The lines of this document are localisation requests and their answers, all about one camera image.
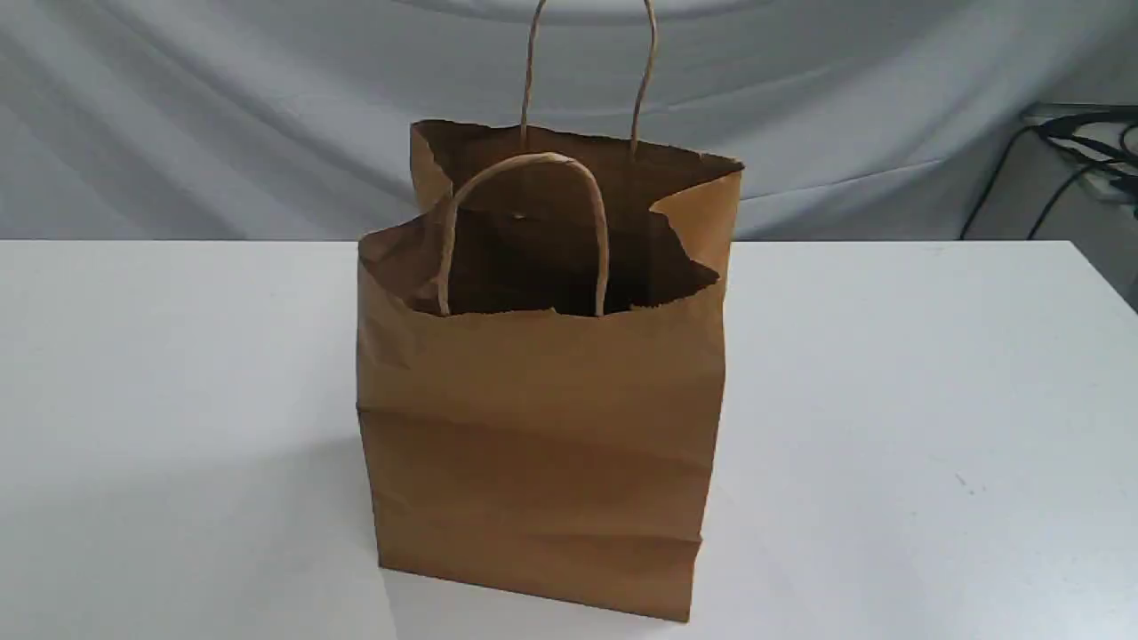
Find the table surface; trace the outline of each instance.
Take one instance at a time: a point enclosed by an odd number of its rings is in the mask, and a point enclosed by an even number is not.
[[[1066,244],[736,245],[688,625],[376,568],[354,252],[0,243],[0,637],[1138,638],[1138,317]]]

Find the gray fabric backdrop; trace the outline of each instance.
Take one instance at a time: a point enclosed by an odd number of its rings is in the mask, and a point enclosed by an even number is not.
[[[407,125],[513,123],[535,0],[3,0],[0,237],[355,238]],[[748,164],[744,238],[959,228],[999,128],[1133,0],[657,0],[645,138]],[[535,121],[624,134],[638,0],[553,0]]]

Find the brown paper bag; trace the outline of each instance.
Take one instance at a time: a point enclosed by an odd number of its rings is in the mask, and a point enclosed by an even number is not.
[[[382,566],[687,620],[742,165],[638,142],[651,64],[629,140],[528,126],[531,73],[520,126],[412,128],[422,215],[360,243]]]

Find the bag handle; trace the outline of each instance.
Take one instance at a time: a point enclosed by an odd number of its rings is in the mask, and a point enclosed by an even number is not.
[[[547,151],[513,156],[512,158],[493,164],[468,180],[459,189],[459,192],[451,198],[451,203],[443,214],[443,262],[439,264],[438,274],[436,276],[436,281],[438,282],[438,309],[444,317],[451,315],[451,266],[454,263],[454,236],[455,225],[459,220],[459,205],[467,199],[467,196],[476,187],[486,180],[504,171],[534,164],[564,165],[576,171],[585,179],[585,183],[588,186],[588,200],[593,208],[593,222],[596,224],[596,317],[604,315],[604,294],[609,288],[609,222],[604,215],[604,200],[601,196],[601,188],[597,186],[596,178],[593,177],[593,172],[588,167],[569,156]]]
[[[534,11],[534,22],[529,25],[529,49],[526,58],[526,93],[521,98],[521,150],[526,150],[526,140],[529,128],[529,98],[534,87],[534,43],[537,41],[537,20],[542,17],[542,9],[549,0],[541,0],[537,10]],[[655,64],[655,10],[652,8],[652,0],[644,0],[644,8],[648,9],[648,23],[652,28],[652,43],[649,48],[648,64],[644,66],[644,77],[641,80],[640,91],[636,93],[636,106],[633,109],[633,128],[628,134],[632,143],[628,147],[629,157],[636,157],[636,145],[640,142],[640,112],[644,102],[644,93],[648,92],[648,83],[652,80],[652,65]]]

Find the paper bag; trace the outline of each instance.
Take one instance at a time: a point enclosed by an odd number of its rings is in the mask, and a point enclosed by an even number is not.
[[[687,620],[742,165],[525,116],[411,165],[422,215],[360,241],[380,564]]]

